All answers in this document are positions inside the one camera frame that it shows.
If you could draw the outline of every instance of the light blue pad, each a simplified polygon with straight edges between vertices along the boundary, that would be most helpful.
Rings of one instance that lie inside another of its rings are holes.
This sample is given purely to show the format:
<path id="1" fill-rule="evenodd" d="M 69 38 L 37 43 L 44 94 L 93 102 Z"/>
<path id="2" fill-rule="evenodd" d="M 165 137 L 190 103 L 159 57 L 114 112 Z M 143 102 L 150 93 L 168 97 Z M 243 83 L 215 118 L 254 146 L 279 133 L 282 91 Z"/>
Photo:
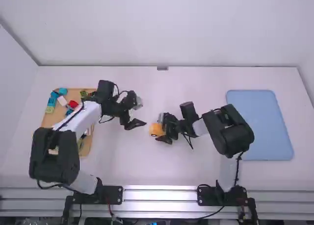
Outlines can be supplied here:
<path id="1" fill-rule="evenodd" d="M 244 160 L 291 160 L 293 149 L 275 94 L 270 90 L 229 90 L 235 106 L 255 136 Z"/>

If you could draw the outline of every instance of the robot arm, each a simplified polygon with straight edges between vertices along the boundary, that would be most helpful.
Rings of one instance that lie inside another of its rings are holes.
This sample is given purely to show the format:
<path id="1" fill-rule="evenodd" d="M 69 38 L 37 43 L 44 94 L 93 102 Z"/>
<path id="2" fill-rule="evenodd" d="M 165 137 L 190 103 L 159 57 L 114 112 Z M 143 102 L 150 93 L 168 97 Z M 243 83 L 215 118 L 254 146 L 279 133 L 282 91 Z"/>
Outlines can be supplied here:
<path id="1" fill-rule="evenodd" d="M 189 138 L 210 134 L 217 151 L 227 158 L 249 150 L 254 141 L 252 129 L 232 104 L 211 110 L 201 117 L 191 101 L 181 104 L 180 109 L 183 120 L 170 113 L 160 115 L 162 131 L 159 132 L 162 134 L 156 140 L 172 144 L 172 139 L 177 140 L 179 133 Z"/>
<path id="2" fill-rule="evenodd" d="M 93 194 L 101 180 L 84 173 L 79 167 L 77 141 L 83 133 L 103 115 L 120 118 L 125 130 L 131 130 L 146 123 L 138 119 L 130 121 L 129 110 L 142 106 L 134 91 L 117 102 L 120 94 L 113 96 L 114 83 L 100 80 L 94 95 L 82 100 L 76 110 L 52 128 L 38 128 L 33 135 L 29 176 L 39 181 L 57 182 L 58 186 L 84 194 Z M 58 154 L 49 149 L 58 146 Z"/>

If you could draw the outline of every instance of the cork board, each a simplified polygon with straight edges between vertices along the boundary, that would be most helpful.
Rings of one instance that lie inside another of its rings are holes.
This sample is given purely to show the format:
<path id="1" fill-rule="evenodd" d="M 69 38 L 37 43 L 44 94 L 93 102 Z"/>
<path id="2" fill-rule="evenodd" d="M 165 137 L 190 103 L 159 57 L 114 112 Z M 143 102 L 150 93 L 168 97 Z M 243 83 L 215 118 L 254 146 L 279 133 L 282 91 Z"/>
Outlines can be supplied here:
<path id="1" fill-rule="evenodd" d="M 82 90 L 85 90 L 88 93 L 95 91 L 95 89 L 79 89 L 79 88 L 68 89 L 68 93 L 67 93 L 67 95 L 64 96 L 64 98 L 66 99 L 67 102 L 69 102 L 70 100 L 74 100 L 77 103 L 80 103 L 81 102 L 80 91 L 82 91 Z M 57 101 L 55 108 L 54 108 L 54 112 L 51 114 L 45 113 L 43 121 L 41 123 L 41 127 L 50 128 L 54 124 L 60 122 L 61 120 L 63 120 L 65 118 L 66 111 L 67 111 L 67 108 L 65 106 L 62 106 Z M 90 149 L 92 147 L 94 125 L 91 126 L 90 132 L 91 132 L 91 134 L 86 136 L 82 141 L 83 145 L 78 151 L 78 154 L 80 157 L 86 157 L 90 152 Z"/>

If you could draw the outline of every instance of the white table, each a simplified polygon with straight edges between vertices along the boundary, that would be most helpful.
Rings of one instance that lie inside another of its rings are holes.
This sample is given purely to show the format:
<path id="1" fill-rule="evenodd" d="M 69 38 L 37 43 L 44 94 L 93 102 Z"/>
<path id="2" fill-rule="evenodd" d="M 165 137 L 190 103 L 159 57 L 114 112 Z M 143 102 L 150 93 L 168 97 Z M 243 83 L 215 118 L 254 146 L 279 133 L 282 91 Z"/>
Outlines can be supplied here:
<path id="1" fill-rule="evenodd" d="M 95 88 L 100 79 L 117 83 L 120 90 L 135 90 L 142 97 L 144 107 L 132 114 L 148 123 L 131 131 L 124 131 L 117 120 L 96 125 L 91 152 L 81 160 L 81 169 L 101 177 L 104 184 L 127 185 L 123 204 L 114 208 L 121 216 L 186 218 L 217 210 L 199 207 L 195 202 L 196 186 L 213 185 L 219 173 L 220 155 L 210 137 L 193 139 L 194 150 L 182 137 L 169 146 L 149 136 L 149 125 L 163 111 L 180 118 L 179 105 L 185 101 L 193 101 L 201 115 L 225 105 L 228 90 L 269 89 L 276 94 L 294 158 L 291 161 L 245 161 L 240 184 L 257 199 L 261 218 L 314 219 L 313 107 L 296 68 L 258 67 L 169 67 L 168 71 L 157 71 L 156 67 L 41 68 L 12 146 L 1 165 L 0 195 L 15 200 L 2 201 L 0 208 L 6 211 L 0 211 L 0 215 L 15 215 L 19 211 L 36 216 L 43 212 L 47 216 L 61 214 L 60 208 L 53 210 L 63 204 L 69 193 L 62 189 L 39 191 L 28 178 L 32 133 L 41 123 L 52 89 Z M 23 187 L 24 192 L 14 189 L 16 187 Z M 18 198 L 54 199 L 43 206 L 34 200 L 23 203 Z M 87 216 L 108 215 L 101 205 L 83 206 L 83 210 L 89 210 Z M 226 208 L 214 218 L 235 218 L 235 211 L 235 208 Z"/>

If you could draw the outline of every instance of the aluminum rail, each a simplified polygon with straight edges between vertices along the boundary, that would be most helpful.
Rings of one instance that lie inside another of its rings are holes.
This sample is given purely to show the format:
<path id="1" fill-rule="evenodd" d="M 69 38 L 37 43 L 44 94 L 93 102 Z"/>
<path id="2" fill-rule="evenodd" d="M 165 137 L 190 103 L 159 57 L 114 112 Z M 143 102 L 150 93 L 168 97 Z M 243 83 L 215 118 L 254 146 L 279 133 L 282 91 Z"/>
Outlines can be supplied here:
<path id="1" fill-rule="evenodd" d="M 196 186 L 124 186 L 123 203 L 112 206 L 123 218 L 198 218 L 219 209 L 199 206 Z M 0 188 L 0 216 L 60 217 L 71 192 L 53 188 Z M 260 219 L 314 220 L 314 191 L 248 190 Z M 71 216 L 79 216 L 79 206 Z M 106 205 L 83 205 L 83 217 L 110 217 Z M 211 219 L 236 219 L 237 208 L 225 207 Z"/>

